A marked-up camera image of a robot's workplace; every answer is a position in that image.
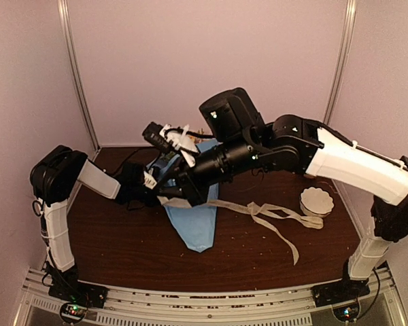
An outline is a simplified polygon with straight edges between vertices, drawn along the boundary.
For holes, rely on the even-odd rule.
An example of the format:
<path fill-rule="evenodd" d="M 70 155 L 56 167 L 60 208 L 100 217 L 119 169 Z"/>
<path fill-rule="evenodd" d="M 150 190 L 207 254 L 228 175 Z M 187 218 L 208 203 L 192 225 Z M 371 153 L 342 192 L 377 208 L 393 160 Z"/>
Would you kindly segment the cream printed ribbon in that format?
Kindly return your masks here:
<path fill-rule="evenodd" d="M 187 200 L 180 198 L 159 198 L 165 208 L 171 225 L 177 231 L 186 247 L 192 251 L 202 253 L 214 245 L 216 231 L 216 213 L 218 208 L 227 209 L 234 213 L 247 215 L 253 222 L 271 230 L 283 240 L 292 252 L 293 264 L 299 260 L 299 252 L 296 246 L 285 238 L 281 232 L 263 217 L 272 219 L 293 219 L 306 228 L 320 230 L 324 226 L 323 218 L 300 215 L 290 209 L 273 204 L 257 205 L 251 202 L 247 205 L 236 204 L 224 200 L 208 200 L 205 204 L 192 207 Z"/>

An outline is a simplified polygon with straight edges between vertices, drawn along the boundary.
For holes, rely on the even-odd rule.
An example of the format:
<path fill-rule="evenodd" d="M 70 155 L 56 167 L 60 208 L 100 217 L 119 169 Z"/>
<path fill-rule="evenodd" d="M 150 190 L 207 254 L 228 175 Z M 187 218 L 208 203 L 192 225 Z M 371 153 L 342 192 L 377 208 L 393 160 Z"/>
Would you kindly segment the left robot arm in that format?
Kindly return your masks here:
<path fill-rule="evenodd" d="M 70 302 L 84 296 L 67 226 L 69 198 L 75 185 L 79 183 L 118 204 L 139 201 L 156 206 L 160 203 L 154 193 L 156 179 L 144 165 L 124 162 L 116 173 L 109 174 L 86 153 L 64 145 L 55 147 L 33 167 L 30 182 L 35 196 L 33 210 L 40 217 L 41 236 L 47 247 L 52 286 Z"/>

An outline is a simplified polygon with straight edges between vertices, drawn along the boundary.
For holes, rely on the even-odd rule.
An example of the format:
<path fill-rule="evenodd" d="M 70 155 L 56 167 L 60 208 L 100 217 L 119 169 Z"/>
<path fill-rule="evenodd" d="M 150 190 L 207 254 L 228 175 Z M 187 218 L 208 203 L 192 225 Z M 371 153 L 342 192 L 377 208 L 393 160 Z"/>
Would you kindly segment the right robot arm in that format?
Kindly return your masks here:
<path fill-rule="evenodd" d="M 156 144 L 180 154 L 158 182 L 158 195 L 197 206 L 206 201 L 211 185 L 256 168 L 326 177 L 371 193 L 374 228 L 335 285 L 342 300 L 357 293 L 388 247 L 408 235 L 408 158 L 381 156 L 322 122 L 297 115 L 265 123 L 243 88 L 221 92 L 199 110 L 218 145 L 201 153 L 187 127 L 157 127 Z"/>

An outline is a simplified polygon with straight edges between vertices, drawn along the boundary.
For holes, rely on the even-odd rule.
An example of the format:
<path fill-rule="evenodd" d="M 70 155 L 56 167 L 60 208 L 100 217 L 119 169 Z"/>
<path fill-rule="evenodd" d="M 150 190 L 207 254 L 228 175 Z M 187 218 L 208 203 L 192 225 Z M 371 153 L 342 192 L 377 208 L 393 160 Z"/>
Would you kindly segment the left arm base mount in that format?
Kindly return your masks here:
<path fill-rule="evenodd" d="M 51 297 L 87 308 L 103 308 L 107 294 L 107 287 L 81 282 L 78 283 L 76 290 L 60 285 L 52 285 L 48 290 Z"/>

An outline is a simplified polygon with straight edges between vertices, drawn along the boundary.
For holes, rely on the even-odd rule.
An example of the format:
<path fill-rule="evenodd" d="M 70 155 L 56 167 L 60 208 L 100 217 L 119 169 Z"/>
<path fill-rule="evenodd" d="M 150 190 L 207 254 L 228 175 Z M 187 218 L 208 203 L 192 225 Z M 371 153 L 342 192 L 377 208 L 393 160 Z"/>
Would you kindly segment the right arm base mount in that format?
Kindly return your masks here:
<path fill-rule="evenodd" d="M 338 280 L 311 288 L 316 307 L 335 305 L 370 294 L 366 281 Z"/>

